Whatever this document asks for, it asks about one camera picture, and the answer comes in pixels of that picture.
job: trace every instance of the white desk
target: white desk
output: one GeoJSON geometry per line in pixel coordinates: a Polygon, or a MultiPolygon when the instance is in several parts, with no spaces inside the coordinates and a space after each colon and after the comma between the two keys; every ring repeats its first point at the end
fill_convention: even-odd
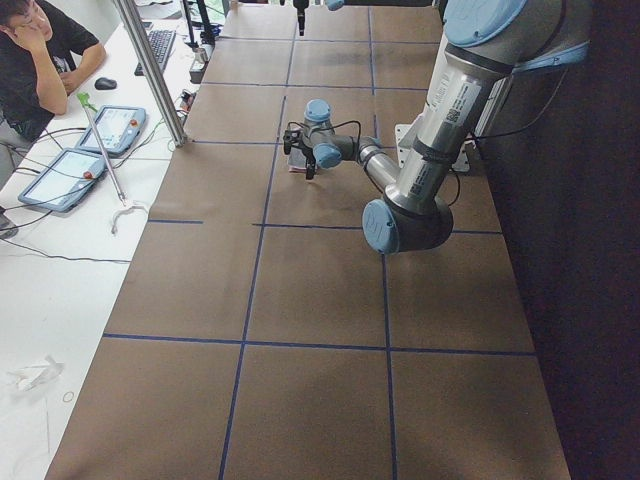
{"type": "MultiPolygon", "coordinates": [[[[154,28],[181,27],[182,22],[155,21],[154,28]]],[[[173,98],[189,83],[191,50],[181,40],[174,42],[165,71],[173,98]]],[[[144,77],[134,77],[137,58],[122,26],[106,44],[108,59],[78,91],[88,92],[96,105],[115,104],[144,107],[148,118],[138,141],[144,140],[160,122],[161,115],[144,77]],[[96,91],[97,77],[118,81],[118,88],[96,91]]],[[[86,115],[75,93],[68,112],[55,118],[48,130],[84,127],[86,115]]],[[[56,136],[63,147],[72,147],[81,132],[56,136]]],[[[164,124],[154,140],[135,152],[116,174],[127,197],[151,205],[171,159],[171,136],[164,124]]],[[[28,154],[36,162],[48,164],[60,151],[51,139],[38,142],[28,154]]],[[[24,167],[41,170],[31,160],[24,167]]],[[[15,173],[0,191],[0,205],[18,205],[18,194],[32,176],[15,173]]],[[[136,249],[146,214],[134,210],[118,220],[118,233],[112,235],[110,221],[121,208],[111,180],[94,186],[76,208],[66,214],[53,213],[33,225],[22,227],[11,241],[50,255],[130,260],[136,249]]],[[[7,216],[17,225],[40,217],[34,208],[9,210],[7,216]]],[[[0,478],[44,478],[67,425],[78,393],[95,353],[104,326],[120,290],[128,264],[95,263],[49,259],[0,241],[0,478]],[[54,381],[27,392],[11,385],[5,372],[25,366],[46,364],[51,355],[64,363],[64,371],[54,381]]]]}

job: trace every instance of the black mouse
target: black mouse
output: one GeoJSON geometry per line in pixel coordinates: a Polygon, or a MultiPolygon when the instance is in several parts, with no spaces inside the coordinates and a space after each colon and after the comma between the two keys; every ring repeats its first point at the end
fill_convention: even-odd
{"type": "Polygon", "coordinates": [[[113,90],[118,86],[118,82],[107,77],[100,77],[93,86],[96,87],[96,90],[113,90]]]}

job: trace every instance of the dark wall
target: dark wall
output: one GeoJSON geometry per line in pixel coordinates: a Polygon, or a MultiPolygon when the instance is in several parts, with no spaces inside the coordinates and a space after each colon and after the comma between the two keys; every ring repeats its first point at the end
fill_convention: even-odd
{"type": "MultiPolygon", "coordinates": [[[[532,128],[484,141],[573,480],[640,479],[638,11],[594,2],[588,61],[532,128]]],[[[558,79],[516,81],[493,133],[528,123],[558,79]]]]}

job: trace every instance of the black t-shirt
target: black t-shirt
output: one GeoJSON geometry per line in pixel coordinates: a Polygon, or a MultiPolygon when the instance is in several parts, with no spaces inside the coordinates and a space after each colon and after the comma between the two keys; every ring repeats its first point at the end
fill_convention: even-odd
{"type": "MultiPolygon", "coordinates": [[[[47,42],[49,55],[58,72],[75,70],[71,52],[82,55],[98,39],[82,25],[44,0],[38,5],[51,22],[53,36],[47,42]]],[[[36,93],[36,70],[31,54],[0,32],[0,103],[4,117],[20,135],[35,140],[53,113],[40,107],[36,93]]]]}

